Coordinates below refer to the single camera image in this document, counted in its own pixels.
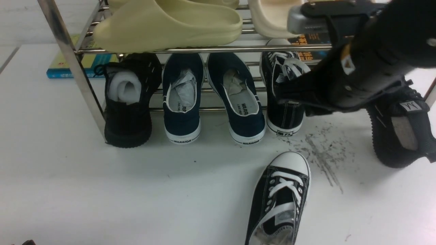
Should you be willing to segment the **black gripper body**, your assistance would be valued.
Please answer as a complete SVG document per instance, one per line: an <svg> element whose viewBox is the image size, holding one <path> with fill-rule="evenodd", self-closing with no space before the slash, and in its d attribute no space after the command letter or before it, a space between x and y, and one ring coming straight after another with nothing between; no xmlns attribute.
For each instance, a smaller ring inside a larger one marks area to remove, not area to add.
<svg viewBox="0 0 436 245"><path fill-rule="evenodd" d="M357 42L337 46L311 71L276 85L279 104L298 102L309 116L350 113L411 83L416 46L408 42Z"/></svg>

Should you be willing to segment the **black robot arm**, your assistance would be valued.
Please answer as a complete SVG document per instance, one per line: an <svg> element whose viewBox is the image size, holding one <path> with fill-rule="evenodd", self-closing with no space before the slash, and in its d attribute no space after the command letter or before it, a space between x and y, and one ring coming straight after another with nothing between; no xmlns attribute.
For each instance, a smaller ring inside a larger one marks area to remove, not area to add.
<svg viewBox="0 0 436 245"><path fill-rule="evenodd" d="M407 85L415 68L435 68L435 1L305 3L300 13L326 24L332 48L311 71L274 85L275 100L315 115L357 111Z"/></svg>

